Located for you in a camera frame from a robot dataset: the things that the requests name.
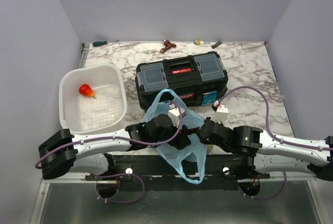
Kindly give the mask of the light blue plastic bag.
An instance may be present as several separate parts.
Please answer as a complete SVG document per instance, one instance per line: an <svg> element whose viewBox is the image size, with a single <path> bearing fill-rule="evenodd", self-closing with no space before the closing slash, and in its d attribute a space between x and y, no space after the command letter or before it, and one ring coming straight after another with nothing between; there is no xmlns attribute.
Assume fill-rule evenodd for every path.
<svg viewBox="0 0 333 224"><path fill-rule="evenodd" d="M152 105L146 111L146 114L142 119L143 122L148 122L161 113L168 114L170 106L162 99L162 96L165 96L167 93L170 93L171 96L173 96L172 100L175 101L185 113L182 124L186 125L189 129L200 128L204 124L204 118L190 110L182 99L171 89L163 89L157 94ZM190 134L187 137L191 144L181 150L171 146L169 142L158 146L156 150L185 181L198 185L203 182L205 176L207 146L200 142L200 139L196 134ZM199 175L198 179L190 179L185 175L182 166L183 161L189 161L191 164L197 166L197 172Z"/></svg>

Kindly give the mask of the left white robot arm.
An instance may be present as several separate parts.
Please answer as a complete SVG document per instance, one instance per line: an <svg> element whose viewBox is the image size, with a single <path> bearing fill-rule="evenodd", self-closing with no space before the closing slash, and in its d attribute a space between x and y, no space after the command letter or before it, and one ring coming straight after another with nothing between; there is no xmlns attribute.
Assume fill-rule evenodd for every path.
<svg viewBox="0 0 333 224"><path fill-rule="evenodd" d="M75 161L91 155L156 148L163 144L177 150L191 144L187 126L166 114L112 133L84 136L61 129L38 147L40 159L35 168L42 171L43 179L56 179L68 173Z"/></svg>

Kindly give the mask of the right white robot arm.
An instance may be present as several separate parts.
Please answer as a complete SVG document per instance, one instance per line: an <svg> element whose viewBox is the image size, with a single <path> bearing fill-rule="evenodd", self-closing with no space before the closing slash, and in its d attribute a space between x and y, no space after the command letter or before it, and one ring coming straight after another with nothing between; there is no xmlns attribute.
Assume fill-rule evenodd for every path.
<svg viewBox="0 0 333 224"><path fill-rule="evenodd" d="M248 159L239 165L240 174L251 178L270 172L301 172L332 181L332 137L307 140L285 137L251 126L230 129L206 119L197 133L204 144Z"/></svg>

